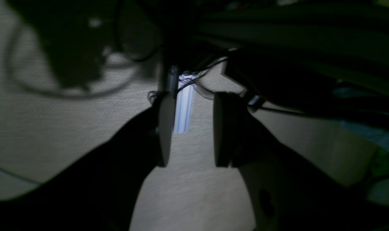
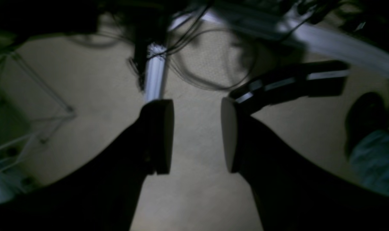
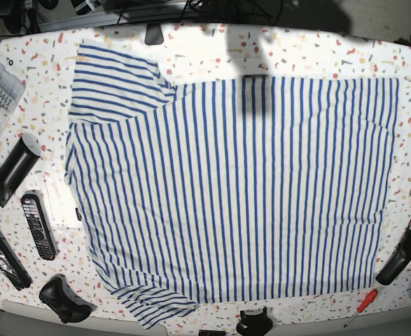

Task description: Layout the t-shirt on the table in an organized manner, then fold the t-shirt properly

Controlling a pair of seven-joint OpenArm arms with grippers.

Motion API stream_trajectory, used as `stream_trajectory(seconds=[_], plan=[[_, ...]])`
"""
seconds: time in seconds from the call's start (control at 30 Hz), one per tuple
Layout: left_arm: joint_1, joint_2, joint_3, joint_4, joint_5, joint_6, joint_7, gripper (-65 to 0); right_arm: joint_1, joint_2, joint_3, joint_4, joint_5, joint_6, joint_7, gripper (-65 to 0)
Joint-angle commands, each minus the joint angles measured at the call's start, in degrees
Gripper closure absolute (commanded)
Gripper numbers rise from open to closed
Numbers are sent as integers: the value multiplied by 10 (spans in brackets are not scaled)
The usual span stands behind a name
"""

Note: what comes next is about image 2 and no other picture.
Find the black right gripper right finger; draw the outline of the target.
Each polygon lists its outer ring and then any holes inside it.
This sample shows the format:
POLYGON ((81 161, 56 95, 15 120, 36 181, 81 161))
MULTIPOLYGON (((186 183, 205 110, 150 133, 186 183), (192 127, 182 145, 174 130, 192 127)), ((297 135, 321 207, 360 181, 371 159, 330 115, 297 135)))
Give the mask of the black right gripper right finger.
POLYGON ((389 231, 389 197, 318 167, 230 98, 221 128, 228 171, 251 187, 265 231, 389 231))

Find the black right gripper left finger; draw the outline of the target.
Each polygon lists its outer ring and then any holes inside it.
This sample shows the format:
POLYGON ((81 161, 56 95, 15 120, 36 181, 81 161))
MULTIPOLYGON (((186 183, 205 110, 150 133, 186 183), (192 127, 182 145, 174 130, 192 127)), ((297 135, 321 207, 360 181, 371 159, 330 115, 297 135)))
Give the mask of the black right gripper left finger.
POLYGON ((173 134, 173 101, 147 103, 87 164, 1 203, 0 231, 128 231, 145 178, 170 173, 173 134))

